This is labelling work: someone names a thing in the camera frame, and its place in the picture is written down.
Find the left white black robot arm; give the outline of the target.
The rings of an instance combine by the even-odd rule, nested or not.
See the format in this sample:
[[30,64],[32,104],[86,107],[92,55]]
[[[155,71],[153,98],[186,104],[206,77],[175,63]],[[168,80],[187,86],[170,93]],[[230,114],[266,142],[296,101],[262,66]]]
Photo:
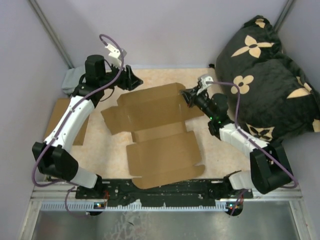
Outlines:
[[114,56],[114,64],[110,66],[109,72],[106,72],[106,60],[102,55],[87,57],[85,73],[80,77],[58,124],[43,142],[35,142],[32,146],[34,172],[54,177],[54,184],[65,181],[83,187],[94,199],[103,195],[101,176],[80,167],[78,161],[71,156],[70,149],[106,89],[118,87],[132,91],[143,84],[134,75],[132,68],[124,64],[124,57],[123,53]]

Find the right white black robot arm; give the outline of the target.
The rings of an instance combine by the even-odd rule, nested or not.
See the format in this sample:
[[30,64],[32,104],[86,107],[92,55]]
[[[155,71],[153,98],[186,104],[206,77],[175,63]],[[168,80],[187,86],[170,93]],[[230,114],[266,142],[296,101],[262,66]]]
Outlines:
[[256,189],[267,194],[293,181],[293,173],[283,146],[260,140],[243,130],[228,116],[226,95],[215,93],[209,97],[198,86],[181,90],[188,107],[198,107],[208,118],[212,136],[241,151],[250,162],[247,171],[236,171],[224,177],[223,193],[228,198],[236,197],[241,190]]

